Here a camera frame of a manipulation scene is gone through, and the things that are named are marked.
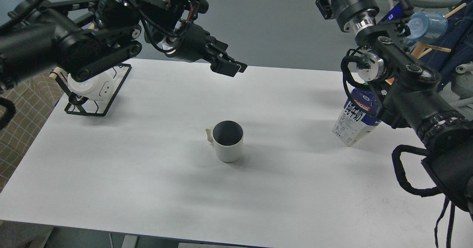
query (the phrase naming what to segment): plaid fabric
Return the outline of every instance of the plaid fabric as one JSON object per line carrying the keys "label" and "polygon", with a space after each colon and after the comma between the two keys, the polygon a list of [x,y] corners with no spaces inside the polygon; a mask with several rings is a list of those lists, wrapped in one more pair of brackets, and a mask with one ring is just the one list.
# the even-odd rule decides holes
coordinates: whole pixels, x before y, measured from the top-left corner
{"label": "plaid fabric", "polygon": [[49,73],[44,73],[2,95],[15,103],[17,114],[5,129],[0,130],[0,192],[62,94]]}

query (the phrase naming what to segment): white mug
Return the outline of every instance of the white mug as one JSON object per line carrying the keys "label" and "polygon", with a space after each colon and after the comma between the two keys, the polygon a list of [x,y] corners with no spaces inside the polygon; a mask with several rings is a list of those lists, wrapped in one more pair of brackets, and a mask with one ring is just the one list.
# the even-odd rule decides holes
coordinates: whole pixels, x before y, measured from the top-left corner
{"label": "white mug", "polygon": [[243,128],[238,123],[226,120],[205,131],[221,161],[231,163],[243,156]]}
{"label": "white mug", "polygon": [[84,82],[76,82],[69,74],[67,83],[72,92],[96,101],[110,99],[115,89],[113,77],[106,71]]}

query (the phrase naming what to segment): gray wall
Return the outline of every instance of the gray wall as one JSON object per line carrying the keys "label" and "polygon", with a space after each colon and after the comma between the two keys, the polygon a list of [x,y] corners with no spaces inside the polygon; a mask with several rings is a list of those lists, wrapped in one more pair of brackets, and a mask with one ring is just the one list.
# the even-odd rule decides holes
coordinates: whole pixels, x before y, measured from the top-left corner
{"label": "gray wall", "polygon": [[[0,0],[0,23],[22,0]],[[248,65],[337,71],[353,34],[334,20],[322,19],[315,0],[208,0],[210,8],[197,24],[229,44],[229,55]],[[143,43],[138,58],[167,60]]]}

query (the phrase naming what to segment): black metal stand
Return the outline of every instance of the black metal stand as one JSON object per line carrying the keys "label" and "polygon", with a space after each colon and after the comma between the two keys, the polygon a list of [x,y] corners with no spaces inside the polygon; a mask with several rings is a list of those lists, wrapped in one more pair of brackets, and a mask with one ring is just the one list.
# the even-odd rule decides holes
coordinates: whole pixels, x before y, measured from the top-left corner
{"label": "black metal stand", "polygon": [[[100,107],[105,105],[104,103],[102,103],[103,101],[88,100],[88,98],[84,98],[80,95],[76,95],[75,93],[69,90],[66,83],[64,82],[66,78],[64,76],[61,78],[59,75],[57,75],[55,78],[56,82],[59,84],[59,86],[64,91],[64,93],[66,93],[66,95],[69,97],[69,103],[67,103],[66,108],[64,108],[64,111],[67,114],[81,115],[81,116],[104,117],[105,115],[107,115],[108,110],[112,106],[112,103],[118,94],[118,91],[120,91],[120,88],[122,88],[123,82],[128,77],[128,74],[130,73],[132,69],[132,65],[127,64],[127,63],[119,63],[113,66],[111,69],[115,72],[115,75],[113,76],[114,80],[116,78],[119,78],[119,76],[122,73],[123,73],[123,77],[121,78],[120,83],[116,87],[115,92],[113,93],[112,97],[106,104],[103,111],[99,111]],[[86,102],[89,102],[89,103],[93,102],[93,104],[84,106]]]}

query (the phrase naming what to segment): white table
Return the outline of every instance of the white table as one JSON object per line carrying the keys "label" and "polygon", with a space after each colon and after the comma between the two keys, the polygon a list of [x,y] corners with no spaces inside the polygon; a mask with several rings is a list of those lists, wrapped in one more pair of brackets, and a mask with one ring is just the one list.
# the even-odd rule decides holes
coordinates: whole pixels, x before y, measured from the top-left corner
{"label": "white table", "polygon": [[[67,115],[62,98],[0,194],[0,220],[263,247],[434,246],[443,196],[404,192],[390,157],[421,143],[383,124],[346,147],[331,132],[341,73],[128,62],[106,117]],[[244,159],[216,158],[205,128],[221,120],[242,125]],[[408,177],[432,186],[420,159],[404,157]],[[454,247],[472,232],[458,211]]]}

